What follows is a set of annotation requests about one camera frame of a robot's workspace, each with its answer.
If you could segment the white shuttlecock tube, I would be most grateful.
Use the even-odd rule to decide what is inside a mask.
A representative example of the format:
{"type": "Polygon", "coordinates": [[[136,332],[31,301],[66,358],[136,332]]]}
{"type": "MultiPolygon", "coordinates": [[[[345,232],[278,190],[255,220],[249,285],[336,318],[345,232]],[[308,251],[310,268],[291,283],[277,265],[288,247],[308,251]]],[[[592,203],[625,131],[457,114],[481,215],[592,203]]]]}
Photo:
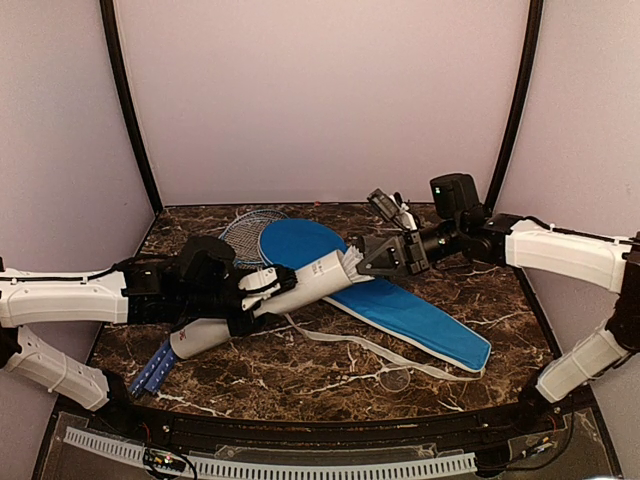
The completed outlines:
{"type": "MultiPolygon", "coordinates": [[[[355,285],[350,282],[342,268],[344,252],[334,250],[295,270],[298,283],[292,290],[263,301],[255,309],[247,312],[252,312],[256,317],[265,313],[289,314],[355,285]]],[[[188,321],[172,332],[169,346],[176,357],[183,360],[223,344],[231,338],[233,337],[229,334],[227,319],[200,318],[188,321]]]]}

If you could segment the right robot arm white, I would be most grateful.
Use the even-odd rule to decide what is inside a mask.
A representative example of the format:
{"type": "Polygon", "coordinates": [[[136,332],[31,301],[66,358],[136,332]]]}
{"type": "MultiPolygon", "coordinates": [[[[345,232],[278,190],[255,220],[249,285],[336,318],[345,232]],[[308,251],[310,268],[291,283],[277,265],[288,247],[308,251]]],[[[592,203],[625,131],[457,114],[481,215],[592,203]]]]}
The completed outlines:
{"type": "Polygon", "coordinates": [[[604,237],[555,227],[533,216],[491,214],[472,186],[432,186],[441,223],[419,229],[399,195],[375,190],[369,203],[400,227],[382,241],[363,241],[361,274],[408,276],[461,253],[497,266],[532,268],[560,274],[617,294],[611,317],[570,352],[550,362],[519,396],[510,424],[521,434],[534,432],[549,416],[549,405],[577,387],[622,365],[639,352],[639,241],[604,237]]]}

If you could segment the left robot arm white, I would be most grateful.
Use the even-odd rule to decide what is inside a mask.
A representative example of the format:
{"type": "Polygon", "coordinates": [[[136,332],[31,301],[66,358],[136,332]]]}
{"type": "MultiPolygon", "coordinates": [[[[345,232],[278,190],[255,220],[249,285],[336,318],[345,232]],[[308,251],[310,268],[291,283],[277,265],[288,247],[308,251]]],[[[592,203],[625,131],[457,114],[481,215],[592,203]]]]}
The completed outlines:
{"type": "Polygon", "coordinates": [[[101,272],[1,274],[1,367],[84,409],[101,411],[120,436],[141,427],[126,400],[156,390],[175,362],[233,337],[259,330],[256,308],[297,283],[295,272],[274,266],[249,271],[205,255],[185,267],[175,257],[144,256],[101,272]],[[167,324],[172,333],[131,388],[113,373],[92,368],[46,344],[30,329],[43,322],[98,321],[113,325],[167,324]]]}

